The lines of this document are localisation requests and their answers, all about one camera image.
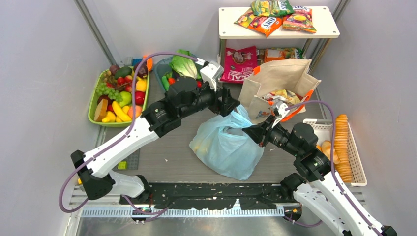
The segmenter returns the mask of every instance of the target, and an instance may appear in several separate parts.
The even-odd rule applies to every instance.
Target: shelf
[[[280,27],[268,38],[337,38],[339,29],[334,22],[330,10],[326,6],[309,6],[312,9],[313,26],[315,34],[286,30]],[[235,24],[235,21],[243,15],[249,7],[222,7],[219,8],[219,37],[220,39],[262,39],[265,35]]]

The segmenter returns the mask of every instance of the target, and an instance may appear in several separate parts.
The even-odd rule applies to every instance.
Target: gray wood tabletop
[[[231,84],[230,87],[232,96],[238,98],[241,85]],[[151,73],[148,104],[158,101],[163,96],[156,76]],[[120,172],[126,175],[143,175],[149,182],[240,182],[207,167],[189,147],[200,124],[214,116],[215,114],[206,109],[183,119],[181,127],[141,148],[138,170]],[[322,119],[320,107],[309,105],[306,112],[283,122],[282,125],[291,130],[294,124],[302,122],[305,118]],[[108,128],[105,140],[122,130],[123,128]],[[293,156],[268,144],[252,176],[245,182],[279,182],[296,172],[293,161]]]

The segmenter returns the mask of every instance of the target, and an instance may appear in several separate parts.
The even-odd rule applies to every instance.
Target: plastic bag handle
[[[310,90],[306,95],[305,95],[305,99],[304,102],[310,100],[311,95],[313,94],[314,90]],[[303,106],[299,106],[297,110],[295,110],[293,113],[291,113],[289,116],[284,117],[281,122],[286,122],[287,120],[291,119],[293,116],[297,115],[302,109],[304,108]]]

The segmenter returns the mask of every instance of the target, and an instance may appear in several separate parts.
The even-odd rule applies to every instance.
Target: white basket
[[[333,124],[331,120],[325,119],[304,119],[303,121],[309,124],[314,129],[314,134],[319,138],[317,144],[321,145],[323,141],[330,140],[331,133],[333,131]],[[366,180],[365,171],[363,170],[362,163],[360,161],[359,153],[357,152],[355,140],[353,138],[351,126],[349,125],[348,135],[348,156],[349,163],[352,168],[353,181],[352,186],[366,186],[368,181]]]

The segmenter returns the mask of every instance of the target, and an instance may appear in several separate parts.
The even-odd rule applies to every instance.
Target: white wall
[[[62,235],[58,193],[71,152],[95,144],[87,110],[109,63],[72,0],[3,1],[0,55],[1,235]]]
[[[368,178],[371,213],[398,235],[415,235],[417,3],[351,1],[314,76],[322,99],[350,119]]]
[[[218,9],[250,6],[252,0],[85,0],[116,61],[186,49],[217,59]],[[338,0],[291,0],[292,5],[328,6]],[[305,40],[228,40],[228,47],[303,47]]]

